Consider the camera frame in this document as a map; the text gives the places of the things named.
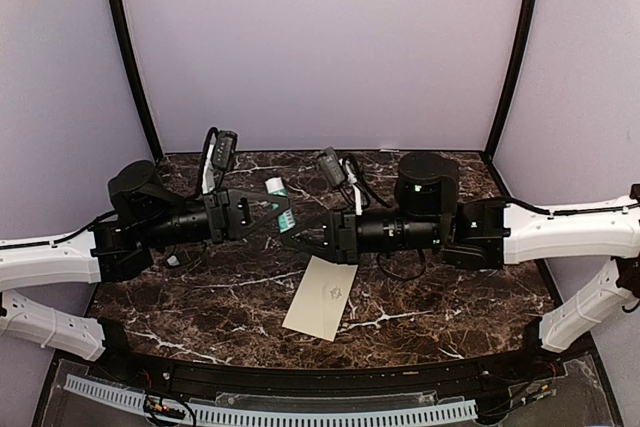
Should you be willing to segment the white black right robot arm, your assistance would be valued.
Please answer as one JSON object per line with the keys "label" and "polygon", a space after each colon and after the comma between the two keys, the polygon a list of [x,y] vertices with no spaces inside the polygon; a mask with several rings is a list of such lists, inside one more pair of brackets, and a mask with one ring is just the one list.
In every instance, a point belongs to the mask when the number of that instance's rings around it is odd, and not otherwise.
{"label": "white black right robot arm", "polygon": [[459,167],[435,153],[401,157],[396,208],[326,210],[283,232],[284,244],[336,264],[360,255],[427,250],[468,270],[547,258],[604,256],[601,270],[569,300],[531,321],[524,348],[510,360],[521,381],[534,379],[549,353],[580,336],[628,302],[639,300],[639,187],[602,202],[540,207],[512,197],[462,203]]}

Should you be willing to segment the beige paper envelope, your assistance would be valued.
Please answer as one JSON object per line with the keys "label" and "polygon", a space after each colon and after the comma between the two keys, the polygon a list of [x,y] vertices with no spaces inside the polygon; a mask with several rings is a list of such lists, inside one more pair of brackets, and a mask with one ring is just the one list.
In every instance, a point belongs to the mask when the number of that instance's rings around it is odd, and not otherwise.
{"label": "beige paper envelope", "polygon": [[356,265],[312,257],[282,326],[333,342],[357,273]]}

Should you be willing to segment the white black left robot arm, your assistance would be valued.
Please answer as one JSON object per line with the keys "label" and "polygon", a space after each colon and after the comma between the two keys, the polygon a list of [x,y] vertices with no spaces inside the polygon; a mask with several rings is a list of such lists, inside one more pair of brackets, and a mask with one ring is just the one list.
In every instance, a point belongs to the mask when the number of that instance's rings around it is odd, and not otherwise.
{"label": "white black left robot arm", "polygon": [[180,244],[240,240],[290,207],[285,196],[222,189],[188,198],[167,190],[154,164],[136,161],[108,183],[112,210],[58,238],[1,243],[1,332],[101,359],[120,383],[141,374],[123,326],[34,302],[20,289],[61,283],[118,283],[153,265],[153,251]]}

